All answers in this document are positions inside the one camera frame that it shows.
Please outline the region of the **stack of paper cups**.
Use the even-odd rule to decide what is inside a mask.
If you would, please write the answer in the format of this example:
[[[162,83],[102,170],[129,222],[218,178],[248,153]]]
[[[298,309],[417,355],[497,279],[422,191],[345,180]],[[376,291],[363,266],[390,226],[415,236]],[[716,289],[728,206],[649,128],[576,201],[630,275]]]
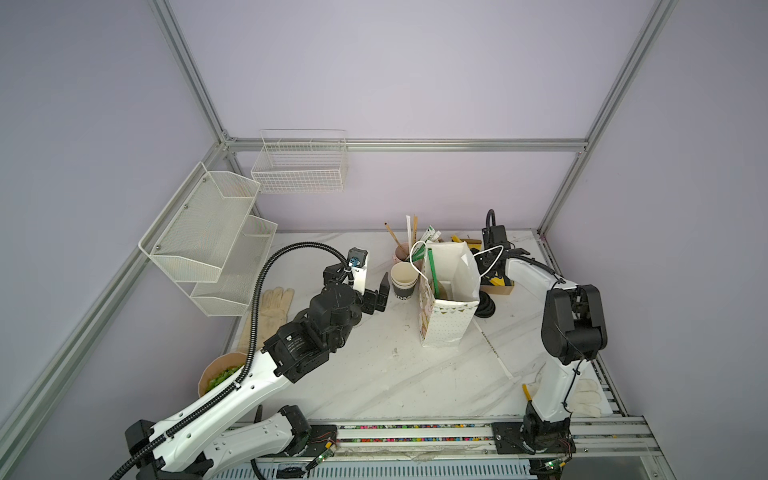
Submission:
[[[416,288],[420,272],[409,262],[399,262],[390,270],[390,281],[394,294],[398,299],[409,299]]]

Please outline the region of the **green straw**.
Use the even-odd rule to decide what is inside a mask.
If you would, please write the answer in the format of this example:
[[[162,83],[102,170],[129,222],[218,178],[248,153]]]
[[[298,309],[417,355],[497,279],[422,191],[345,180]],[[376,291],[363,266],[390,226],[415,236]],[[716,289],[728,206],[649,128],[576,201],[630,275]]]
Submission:
[[[439,279],[438,279],[438,275],[437,275],[436,263],[435,263],[433,249],[430,246],[426,247],[426,258],[428,259],[428,263],[429,263],[429,267],[430,267],[430,272],[431,272],[431,275],[432,275],[433,294],[434,294],[435,299],[439,299],[440,298]]]

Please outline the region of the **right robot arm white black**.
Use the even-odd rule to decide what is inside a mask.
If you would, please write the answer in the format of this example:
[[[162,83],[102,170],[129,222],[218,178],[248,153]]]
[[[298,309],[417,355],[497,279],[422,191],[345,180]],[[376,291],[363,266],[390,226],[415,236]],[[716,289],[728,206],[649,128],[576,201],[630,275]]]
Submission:
[[[528,454],[569,447],[574,396],[583,370],[607,345],[599,289],[577,284],[515,247],[501,225],[482,229],[483,249],[476,254],[482,279],[501,278],[525,288],[543,303],[541,341],[550,355],[538,389],[528,400],[516,433],[499,433],[513,448]]]

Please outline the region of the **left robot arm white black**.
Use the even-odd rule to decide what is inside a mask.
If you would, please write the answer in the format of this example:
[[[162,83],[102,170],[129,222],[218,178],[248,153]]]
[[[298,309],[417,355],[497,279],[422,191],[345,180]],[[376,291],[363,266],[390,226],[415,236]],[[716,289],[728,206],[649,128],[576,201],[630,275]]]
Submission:
[[[389,290],[387,277],[378,289],[364,292],[329,278],[308,308],[250,351],[244,365],[218,386],[166,420],[129,427],[130,458],[113,478],[136,469],[140,479],[210,479],[247,460],[307,450],[313,428],[296,405],[246,427],[235,424],[328,362],[364,315],[385,310]]]

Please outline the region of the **white paper takeout bag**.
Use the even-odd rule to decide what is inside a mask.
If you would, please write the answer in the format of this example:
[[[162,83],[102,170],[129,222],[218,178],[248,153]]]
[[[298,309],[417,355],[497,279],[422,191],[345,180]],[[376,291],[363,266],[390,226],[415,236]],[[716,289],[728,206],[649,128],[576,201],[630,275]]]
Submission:
[[[433,249],[440,285],[435,299],[428,259],[422,259],[418,283],[419,329],[426,348],[460,344],[479,303],[481,280],[473,252],[465,243],[425,243]]]

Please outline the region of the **stack of black lids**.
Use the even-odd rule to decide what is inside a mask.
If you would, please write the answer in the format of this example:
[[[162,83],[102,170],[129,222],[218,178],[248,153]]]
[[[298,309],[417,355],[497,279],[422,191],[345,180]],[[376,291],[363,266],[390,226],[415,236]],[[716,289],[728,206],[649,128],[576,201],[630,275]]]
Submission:
[[[485,292],[479,292],[479,303],[475,310],[475,316],[481,319],[492,317],[496,312],[496,304],[491,296]]]

